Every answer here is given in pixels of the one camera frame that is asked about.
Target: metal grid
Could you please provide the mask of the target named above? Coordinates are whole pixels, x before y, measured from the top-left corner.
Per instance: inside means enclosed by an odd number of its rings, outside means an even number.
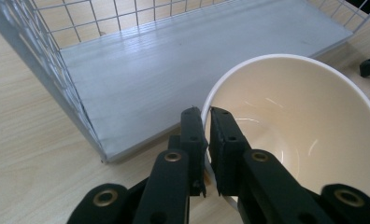
[[[78,118],[77,122],[80,121],[83,129],[89,133],[95,143],[98,143],[98,138],[79,99],[71,76],[69,76],[63,57],[49,35],[50,32],[46,30],[44,22],[36,14],[37,11],[29,1],[23,0],[0,0],[0,10],[12,28],[17,30],[16,37],[18,38],[14,39],[13,36],[9,37],[4,34],[5,38],[9,39],[9,43],[15,48],[25,46],[19,52],[22,59],[28,64],[34,61],[41,66],[42,69],[37,75],[43,76],[43,79],[52,84],[54,90],[50,89],[50,93],[60,94],[60,96],[55,96],[56,100],[60,97],[67,102],[69,110]]]
[[[345,0],[310,0],[310,2],[353,33],[356,33],[370,19],[370,13],[366,14],[361,11],[368,0],[360,1],[359,7],[355,7]]]
[[[223,1],[31,0],[59,49]]]

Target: screw hole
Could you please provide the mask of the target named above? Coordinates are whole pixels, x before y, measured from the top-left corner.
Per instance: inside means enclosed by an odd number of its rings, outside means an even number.
[[[340,202],[353,207],[362,207],[364,205],[364,201],[359,195],[347,189],[337,189],[334,192],[334,196]]]
[[[167,215],[163,212],[155,212],[150,215],[149,221],[152,224],[164,224],[167,220]]]
[[[98,192],[92,202],[97,207],[105,207],[114,203],[118,199],[118,192],[114,189],[105,189]]]
[[[181,159],[181,155],[177,152],[170,152],[165,154],[164,159],[166,161],[179,161]]]
[[[255,161],[267,161],[269,160],[269,157],[262,153],[262,152],[254,152],[252,153],[252,158],[255,160]]]

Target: wooden table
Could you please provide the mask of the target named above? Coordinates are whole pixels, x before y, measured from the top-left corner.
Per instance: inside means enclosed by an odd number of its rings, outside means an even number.
[[[348,76],[370,99],[370,21],[318,60]],[[71,120],[0,36],[0,223],[65,223],[83,196],[103,183],[130,188],[147,177],[167,136],[131,158],[103,164]],[[211,185],[191,198],[191,223],[241,223]]]

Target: white bowl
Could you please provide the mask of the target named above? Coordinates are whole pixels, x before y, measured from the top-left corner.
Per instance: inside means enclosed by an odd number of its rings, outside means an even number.
[[[202,111],[230,111],[251,147],[273,153],[307,189],[342,183],[370,196],[370,101],[326,64],[266,55],[226,73]]]

